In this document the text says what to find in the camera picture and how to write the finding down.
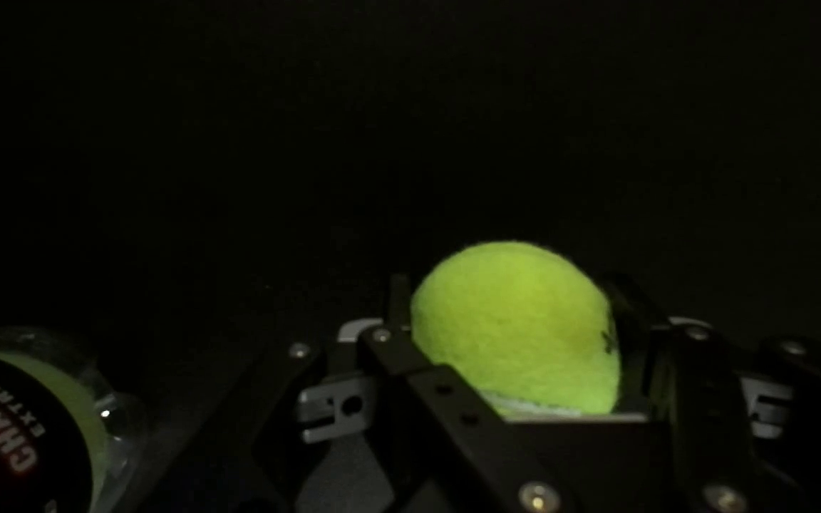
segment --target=machine part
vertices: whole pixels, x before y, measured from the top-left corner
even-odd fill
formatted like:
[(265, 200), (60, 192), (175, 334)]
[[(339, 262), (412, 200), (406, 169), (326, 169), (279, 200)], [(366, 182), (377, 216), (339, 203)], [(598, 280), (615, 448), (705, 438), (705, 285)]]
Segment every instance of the machine part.
[(377, 329), (373, 330), (373, 343), (380, 343), (380, 346), (390, 343), (390, 330), (389, 329)]
[(295, 343), (295, 346), (289, 349), (289, 353), (290, 353), (290, 359), (306, 359), (306, 356), (312, 356), (312, 346)]
[(302, 441), (320, 446), (370, 428), (377, 411), (377, 381), (369, 377), (326, 381), (306, 389), (298, 401), (298, 423), (312, 424), (302, 431)]
[(520, 500), (528, 513), (560, 513), (560, 494), (541, 483), (528, 483)]
[(747, 497), (735, 487), (707, 485), (702, 497), (715, 513), (747, 513)]
[(557, 476), (526, 446), (520, 446), (494, 409), (454, 371), (430, 369), (407, 377), (412, 396), (422, 417), (434, 423), (434, 437), (447, 441), (447, 458), (466, 467), (470, 485), (481, 490), (486, 510), (521, 510), (521, 483), (531, 505), (544, 510), (577, 510), (577, 497), (564, 476)]
[(350, 320), (336, 330), (336, 343), (339, 346), (356, 346), (359, 334), (369, 329), (377, 329), (377, 326), (383, 326), (380, 317)]
[(781, 438), (791, 423), (794, 389), (768, 377), (742, 377), (757, 438)]
[(674, 433), (674, 473), (685, 490), (705, 490), (731, 483), (738, 490), (759, 490), (759, 461), (747, 423), (747, 404), (724, 349), (712, 337), (690, 346), (678, 330), (660, 339), (657, 411)]

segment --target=dark background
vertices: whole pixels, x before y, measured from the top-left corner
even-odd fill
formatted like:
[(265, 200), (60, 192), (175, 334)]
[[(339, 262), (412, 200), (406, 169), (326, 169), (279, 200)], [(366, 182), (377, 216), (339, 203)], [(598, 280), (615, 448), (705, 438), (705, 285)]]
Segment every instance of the dark background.
[(821, 339), (821, 4), (0, 4), (0, 326), (149, 401), (132, 505), (262, 352), (481, 236)]

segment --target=label on can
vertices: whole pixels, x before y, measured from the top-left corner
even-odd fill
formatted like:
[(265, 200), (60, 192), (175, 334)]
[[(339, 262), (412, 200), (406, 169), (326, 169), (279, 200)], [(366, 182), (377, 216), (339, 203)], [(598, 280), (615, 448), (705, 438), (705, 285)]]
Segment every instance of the label on can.
[(88, 501), (92, 461), (72, 413), (0, 363), (0, 510), (87, 513)]

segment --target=bolt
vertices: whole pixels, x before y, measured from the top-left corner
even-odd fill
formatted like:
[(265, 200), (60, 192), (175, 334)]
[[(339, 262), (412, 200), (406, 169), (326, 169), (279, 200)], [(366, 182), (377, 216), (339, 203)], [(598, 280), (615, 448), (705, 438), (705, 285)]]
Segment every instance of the bolt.
[(781, 352), (791, 353), (791, 356), (808, 356), (808, 346), (799, 343), (799, 339), (784, 339)]
[(390, 339), (390, 330), (389, 329), (377, 329), (373, 330), (373, 343), (386, 346)]
[(290, 359), (306, 359), (312, 353), (312, 349), (306, 343), (295, 343), (289, 353), (290, 353)]
[(520, 494), (520, 501), (528, 513), (557, 513), (560, 510), (560, 494), (541, 483), (528, 483)]
[(707, 329), (702, 329), (702, 326), (690, 326), (688, 337), (697, 339), (697, 343), (711, 343), (712, 339), (712, 334)]
[(702, 497), (715, 513), (747, 513), (747, 497), (735, 487), (707, 485)]

